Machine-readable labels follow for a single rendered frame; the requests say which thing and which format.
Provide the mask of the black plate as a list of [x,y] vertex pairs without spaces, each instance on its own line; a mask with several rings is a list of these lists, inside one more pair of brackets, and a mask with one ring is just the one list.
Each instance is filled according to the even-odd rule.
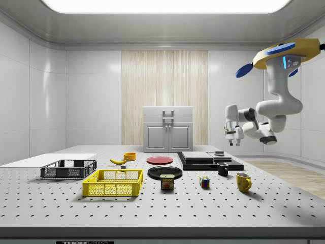
[[182,176],[182,170],[172,166],[157,166],[148,170],[148,176],[155,180],[160,180],[162,174],[173,174],[178,179]]

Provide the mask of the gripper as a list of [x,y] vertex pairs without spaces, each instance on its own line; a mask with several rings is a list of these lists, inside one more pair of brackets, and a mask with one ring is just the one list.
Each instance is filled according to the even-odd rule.
[[240,146],[241,139],[244,138],[244,133],[240,126],[236,126],[232,129],[225,128],[225,138],[229,141],[230,146],[233,146],[233,140],[236,146]]

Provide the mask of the dark grey basket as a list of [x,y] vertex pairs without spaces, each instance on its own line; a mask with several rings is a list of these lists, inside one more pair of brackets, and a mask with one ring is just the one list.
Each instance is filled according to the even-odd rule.
[[58,160],[41,168],[42,178],[83,179],[97,168],[97,160]]

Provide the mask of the flat-sided can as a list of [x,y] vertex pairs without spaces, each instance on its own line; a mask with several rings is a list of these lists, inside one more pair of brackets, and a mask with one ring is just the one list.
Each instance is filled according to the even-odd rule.
[[173,174],[161,174],[160,183],[162,190],[173,190],[174,189],[174,178]]

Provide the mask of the red plate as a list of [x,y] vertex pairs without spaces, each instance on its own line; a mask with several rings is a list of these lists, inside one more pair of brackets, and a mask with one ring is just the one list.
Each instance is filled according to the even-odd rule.
[[166,156],[153,156],[147,158],[147,163],[152,165],[166,165],[173,162],[173,159]]

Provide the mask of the yellow basket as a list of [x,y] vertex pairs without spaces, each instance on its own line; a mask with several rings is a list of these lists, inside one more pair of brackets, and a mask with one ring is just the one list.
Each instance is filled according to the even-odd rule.
[[83,196],[138,196],[142,169],[99,169],[82,182]]

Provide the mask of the black stove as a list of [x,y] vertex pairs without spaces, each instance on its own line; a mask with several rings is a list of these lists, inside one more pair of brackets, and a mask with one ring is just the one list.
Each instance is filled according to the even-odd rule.
[[227,163],[229,170],[244,170],[244,165],[231,157],[216,155],[213,152],[183,151],[178,152],[183,170],[217,170],[217,163]]

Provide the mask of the white board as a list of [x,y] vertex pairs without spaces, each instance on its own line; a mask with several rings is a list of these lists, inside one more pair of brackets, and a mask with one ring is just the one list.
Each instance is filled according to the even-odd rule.
[[96,154],[43,154],[0,167],[43,167],[58,160],[87,160]]

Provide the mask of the yellow mug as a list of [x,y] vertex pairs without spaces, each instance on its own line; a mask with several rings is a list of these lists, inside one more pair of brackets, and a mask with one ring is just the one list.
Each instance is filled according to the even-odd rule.
[[247,193],[252,186],[251,176],[246,173],[237,173],[236,181],[239,191],[243,193]]

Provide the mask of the white cabinet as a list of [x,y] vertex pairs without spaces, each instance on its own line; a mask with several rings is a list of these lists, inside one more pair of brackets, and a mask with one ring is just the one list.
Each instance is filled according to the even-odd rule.
[[144,106],[144,152],[193,149],[192,106]]

